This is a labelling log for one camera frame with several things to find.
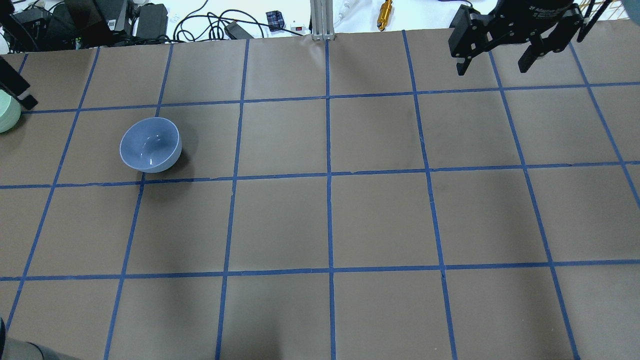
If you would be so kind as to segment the black power adapter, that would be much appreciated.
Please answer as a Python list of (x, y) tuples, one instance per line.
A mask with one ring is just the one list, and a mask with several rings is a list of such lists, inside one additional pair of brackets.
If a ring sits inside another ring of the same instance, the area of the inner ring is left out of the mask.
[(242, 28), (237, 22), (229, 22), (224, 26), (224, 32), (231, 40), (249, 40), (254, 37)]

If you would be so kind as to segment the black power brick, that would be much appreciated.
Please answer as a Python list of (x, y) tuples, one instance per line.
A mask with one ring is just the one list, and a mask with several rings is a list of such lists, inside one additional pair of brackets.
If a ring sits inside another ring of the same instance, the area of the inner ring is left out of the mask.
[(138, 7), (135, 36), (157, 40), (166, 35), (169, 12), (164, 4), (146, 4)]

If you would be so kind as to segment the aluminium frame post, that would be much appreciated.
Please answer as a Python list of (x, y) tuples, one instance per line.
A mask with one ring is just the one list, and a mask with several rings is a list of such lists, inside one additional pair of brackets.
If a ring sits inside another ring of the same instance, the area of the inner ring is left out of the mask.
[(313, 41), (333, 41), (334, 30), (333, 0), (310, 1), (310, 35)]

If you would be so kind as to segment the blue bowl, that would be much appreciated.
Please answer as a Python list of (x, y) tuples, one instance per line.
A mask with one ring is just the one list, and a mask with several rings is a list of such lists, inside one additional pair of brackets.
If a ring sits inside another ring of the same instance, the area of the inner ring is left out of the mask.
[(148, 117), (132, 125), (119, 142), (119, 157), (131, 169), (162, 173), (178, 162), (183, 137), (178, 126), (165, 117)]

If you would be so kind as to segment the small blue device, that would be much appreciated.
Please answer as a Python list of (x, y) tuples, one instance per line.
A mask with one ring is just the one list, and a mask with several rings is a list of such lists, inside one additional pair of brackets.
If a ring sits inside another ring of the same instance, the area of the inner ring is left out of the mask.
[(285, 30), (284, 17), (279, 10), (267, 11), (265, 15), (270, 32), (274, 33)]

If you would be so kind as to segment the green bowl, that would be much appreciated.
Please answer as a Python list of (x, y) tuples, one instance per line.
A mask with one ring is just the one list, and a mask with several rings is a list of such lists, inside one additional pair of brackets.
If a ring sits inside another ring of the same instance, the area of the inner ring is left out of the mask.
[(21, 116), (21, 105), (10, 94), (4, 90), (0, 90), (0, 132), (8, 132)]

